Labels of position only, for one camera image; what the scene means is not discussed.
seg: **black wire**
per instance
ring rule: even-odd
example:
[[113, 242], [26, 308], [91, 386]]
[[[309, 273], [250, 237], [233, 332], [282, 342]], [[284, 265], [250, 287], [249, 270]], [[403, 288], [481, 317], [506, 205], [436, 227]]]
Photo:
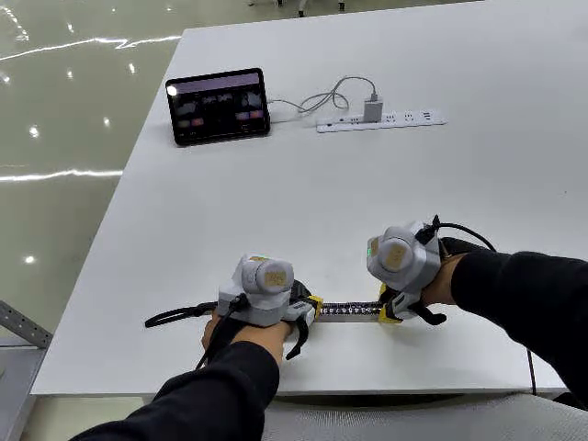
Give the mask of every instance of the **black wire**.
[[231, 302], [229, 303], [229, 310], [227, 311], [227, 313], [225, 315], [223, 315], [220, 318], [219, 322], [217, 323], [214, 330], [212, 331], [212, 335], [210, 336], [210, 341], [209, 341], [209, 347], [204, 351], [204, 354], [202, 354], [202, 358], [198, 361], [198, 364], [196, 365], [196, 369], [202, 368], [204, 361], [209, 357], [210, 349], [213, 347], [212, 343], [214, 342], [215, 337], [219, 334], [219, 332], [222, 328], [222, 325], [227, 322], [229, 317], [231, 317], [231, 315], [235, 311], [242, 310], [243, 308], [246, 308], [247, 306], [249, 306], [249, 300], [247, 299], [247, 296], [245, 295], [244, 292], [242, 292], [236, 298], [231, 300]]
[[[467, 234], [474, 236], [479, 241], [482, 241], [488, 247], [489, 250], [496, 252], [496, 248], [494, 248], [494, 245], [492, 245], [488, 239], [486, 239], [481, 234], [469, 229], [468, 227], [464, 227], [463, 225], [459, 225], [458, 223], [437, 223], [433, 226], [436, 230], [444, 227], [462, 230], [463, 232], [466, 232]], [[535, 380], [535, 367], [533, 366], [533, 355], [531, 354], [531, 351], [528, 347], [526, 348], [526, 359], [529, 363], [529, 373], [531, 375], [531, 390], [533, 395], [537, 395], [537, 382]]]
[[531, 351], [527, 348], [526, 350], [526, 359], [529, 362], [529, 371], [531, 372], [531, 390], [533, 391], [533, 395], [537, 395], [537, 384], [535, 382], [535, 367], [533, 366], [533, 355]]
[[216, 327], [214, 328], [214, 331], [212, 331], [212, 335], [210, 336], [209, 347], [207, 347], [206, 351], [204, 351], [204, 354], [202, 354], [202, 358], [200, 359], [200, 361], [198, 361], [198, 364], [196, 365], [196, 369], [202, 368], [204, 361], [209, 357], [209, 352], [210, 352], [210, 349], [212, 348], [212, 342], [214, 341], [214, 337], [216, 337], [219, 334], [218, 330], [222, 327], [223, 324], [225, 324], [227, 319], [229, 317], [231, 317], [231, 314], [233, 314], [234, 312], [235, 312], [235, 310], [232, 310], [232, 311], [229, 310], [229, 312], [227, 312], [226, 315], [224, 315], [220, 318], [219, 322], [217, 323]]
[[466, 232], [467, 234], [470, 234], [470, 235], [474, 236], [476, 239], [478, 239], [479, 241], [483, 242], [484, 245], [486, 245], [489, 250], [494, 251], [494, 252], [496, 251], [496, 248], [494, 248], [494, 246], [490, 243], [490, 241], [488, 239], [486, 239], [484, 236], [476, 233], [475, 231], [469, 229], [468, 227], [464, 227], [463, 225], [459, 225], [458, 223], [444, 223], [443, 222], [443, 223], [438, 223], [435, 227], [437, 229], [447, 227], [447, 228], [455, 228], [456, 230], [462, 230], [463, 232]]

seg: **black sleeve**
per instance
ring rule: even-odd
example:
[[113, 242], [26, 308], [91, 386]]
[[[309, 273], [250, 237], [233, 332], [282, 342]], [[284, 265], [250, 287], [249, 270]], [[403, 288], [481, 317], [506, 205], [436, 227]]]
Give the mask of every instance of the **black sleeve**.
[[588, 263], [536, 253], [474, 252], [458, 263], [451, 292], [460, 308], [503, 327], [548, 361], [588, 403]]
[[127, 419], [73, 440], [259, 440], [278, 382], [276, 360], [263, 347], [236, 343], [207, 367], [167, 381], [150, 404]]

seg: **white table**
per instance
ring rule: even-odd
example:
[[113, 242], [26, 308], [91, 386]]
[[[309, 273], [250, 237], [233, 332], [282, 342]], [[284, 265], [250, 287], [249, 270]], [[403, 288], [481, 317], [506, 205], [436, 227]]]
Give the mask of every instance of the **white table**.
[[[33, 392], [151, 394], [191, 369], [206, 320], [142, 323], [214, 300], [246, 251], [288, 259], [330, 301], [375, 298], [367, 238], [435, 213], [506, 252], [588, 258], [587, 18], [583, 0], [489, 0], [187, 30], [165, 79], [259, 66], [269, 97], [297, 101], [363, 74], [385, 110], [436, 107], [449, 123], [317, 134], [303, 120], [176, 149], [161, 88]], [[345, 89], [355, 110], [368, 91]], [[316, 324], [280, 393], [529, 390], [522, 346], [447, 314], [438, 328]], [[559, 390], [536, 364], [539, 388]]]

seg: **shiny floor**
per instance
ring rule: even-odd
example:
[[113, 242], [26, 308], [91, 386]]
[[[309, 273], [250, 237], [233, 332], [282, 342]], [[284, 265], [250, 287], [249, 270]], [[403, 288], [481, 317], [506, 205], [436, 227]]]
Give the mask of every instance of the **shiny floor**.
[[[348, 12], [451, 0], [348, 0]], [[54, 331], [183, 29], [298, 15], [285, 0], [1, 0], [1, 298]], [[335, 14], [312, 0], [307, 15]], [[138, 399], [41, 399], [65, 439]]]

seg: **electrical outlet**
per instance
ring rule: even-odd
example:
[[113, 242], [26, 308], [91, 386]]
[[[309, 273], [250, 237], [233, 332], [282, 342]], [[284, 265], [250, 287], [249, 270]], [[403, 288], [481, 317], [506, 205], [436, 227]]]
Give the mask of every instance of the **electrical outlet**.
[[320, 119], [316, 130], [320, 133], [327, 131], [393, 129], [399, 127], [434, 126], [446, 124], [445, 119], [435, 110], [405, 110], [382, 114], [381, 122], [363, 122], [362, 115], [339, 117], [335, 119]]

